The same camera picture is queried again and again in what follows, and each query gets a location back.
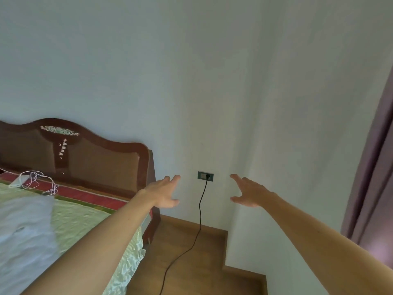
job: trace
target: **wooden floor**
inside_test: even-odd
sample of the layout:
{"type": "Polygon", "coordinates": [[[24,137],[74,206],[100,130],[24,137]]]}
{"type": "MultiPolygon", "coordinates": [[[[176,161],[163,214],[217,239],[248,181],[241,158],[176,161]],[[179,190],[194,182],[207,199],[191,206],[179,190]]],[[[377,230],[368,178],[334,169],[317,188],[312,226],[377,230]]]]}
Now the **wooden floor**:
{"type": "MultiPolygon", "coordinates": [[[[159,295],[169,263],[191,247],[196,231],[161,222],[127,288],[127,295],[159,295]]],[[[258,280],[222,271],[224,237],[200,233],[194,248],[170,268],[162,295],[260,295],[258,280]]]]}

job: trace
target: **white power adapter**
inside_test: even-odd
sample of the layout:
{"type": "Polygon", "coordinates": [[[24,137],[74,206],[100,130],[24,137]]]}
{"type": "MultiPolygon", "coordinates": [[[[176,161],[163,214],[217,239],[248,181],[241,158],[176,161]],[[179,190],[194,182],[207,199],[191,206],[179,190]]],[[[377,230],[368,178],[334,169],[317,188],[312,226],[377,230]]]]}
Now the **white power adapter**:
{"type": "Polygon", "coordinates": [[[21,187],[23,183],[27,181],[27,179],[30,179],[30,175],[22,175],[13,180],[9,185],[8,188],[14,188],[14,187],[21,187]]]}

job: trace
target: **pink curtain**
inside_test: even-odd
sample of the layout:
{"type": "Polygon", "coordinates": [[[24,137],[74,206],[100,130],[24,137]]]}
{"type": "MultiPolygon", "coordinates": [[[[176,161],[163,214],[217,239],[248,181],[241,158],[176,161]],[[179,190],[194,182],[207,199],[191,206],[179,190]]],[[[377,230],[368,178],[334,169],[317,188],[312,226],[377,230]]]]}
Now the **pink curtain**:
{"type": "Polygon", "coordinates": [[[341,233],[393,268],[393,68],[370,128],[341,233]]]}

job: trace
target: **left hand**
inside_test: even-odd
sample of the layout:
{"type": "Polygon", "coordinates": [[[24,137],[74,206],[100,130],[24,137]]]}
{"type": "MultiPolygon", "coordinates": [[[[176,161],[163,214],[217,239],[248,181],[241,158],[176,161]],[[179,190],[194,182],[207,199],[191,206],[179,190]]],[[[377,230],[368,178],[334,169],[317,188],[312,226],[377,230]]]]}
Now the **left hand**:
{"type": "Polygon", "coordinates": [[[164,179],[150,183],[141,192],[145,192],[146,197],[152,199],[154,206],[158,208],[173,208],[179,205],[179,200],[172,199],[172,193],[180,180],[180,175],[175,175],[173,179],[165,176],[164,179]]]}

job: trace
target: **wooden headboard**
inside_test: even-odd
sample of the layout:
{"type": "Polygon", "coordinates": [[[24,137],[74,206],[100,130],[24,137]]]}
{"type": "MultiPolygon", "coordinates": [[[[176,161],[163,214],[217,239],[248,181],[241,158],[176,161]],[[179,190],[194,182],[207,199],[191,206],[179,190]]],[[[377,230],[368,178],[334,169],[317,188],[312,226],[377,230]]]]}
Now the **wooden headboard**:
{"type": "Polygon", "coordinates": [[[129,199],[155,181],[152,151],[144,144],[109,141],[55,118],[0,121],[0,167],[41,171],[59,183],[129,199]]]}

